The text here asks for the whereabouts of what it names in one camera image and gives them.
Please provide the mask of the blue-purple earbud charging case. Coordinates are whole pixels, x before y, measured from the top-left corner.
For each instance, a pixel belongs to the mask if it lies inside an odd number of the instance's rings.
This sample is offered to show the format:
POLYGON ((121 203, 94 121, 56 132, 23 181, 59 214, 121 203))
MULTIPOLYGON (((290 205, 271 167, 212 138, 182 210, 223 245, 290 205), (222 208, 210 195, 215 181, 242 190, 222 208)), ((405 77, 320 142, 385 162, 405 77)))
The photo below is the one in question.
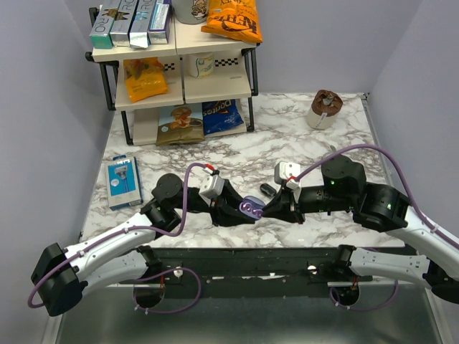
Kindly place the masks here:
POLYGON ((258 221, 262 218, 265 202, 255 196, 246 196, 242 199, 239 210, 244 215, 258 221))

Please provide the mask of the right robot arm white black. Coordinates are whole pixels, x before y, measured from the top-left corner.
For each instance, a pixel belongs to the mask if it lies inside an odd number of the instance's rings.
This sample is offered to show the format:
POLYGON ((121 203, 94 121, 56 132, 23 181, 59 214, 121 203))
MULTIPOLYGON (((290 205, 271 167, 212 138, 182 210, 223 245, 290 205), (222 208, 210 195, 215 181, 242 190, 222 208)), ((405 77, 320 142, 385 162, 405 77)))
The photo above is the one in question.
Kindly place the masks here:
POLYGON ((330 263, 340 281, 381 276, 420 285, 442 300, 458 303, 458 238, 430 220, 392 186, 370 183, 363 165, 334 153, 321 161, 323 185, 302 187, 294 163, 275 167, 280 190, 262 210, 265 218, 302 224, 306 214, 345 211, 355 223, 385 233, 417 250, 414 256, 341 245, 330 263))

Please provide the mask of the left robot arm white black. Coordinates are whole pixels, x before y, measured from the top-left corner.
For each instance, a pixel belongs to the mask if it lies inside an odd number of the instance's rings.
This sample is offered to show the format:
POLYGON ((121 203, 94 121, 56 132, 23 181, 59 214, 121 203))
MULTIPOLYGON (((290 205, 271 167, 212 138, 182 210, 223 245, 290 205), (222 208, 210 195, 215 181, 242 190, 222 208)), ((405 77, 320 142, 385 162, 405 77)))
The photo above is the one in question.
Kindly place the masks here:
POLYGON ((42 251, 32 272, 34 285, 27 305, 44 308, 51 317, 62 315, 94 290, 117 282, 150 283, 164 273, 148 243, 177 237, 189 213, 209 214, 216 226, 254 224, 260 213, 217 172, 200 187, 189 177, 167 173, 160 177, 152 199, 124 223, 98 236, 62 248, 54 243, 42 251))

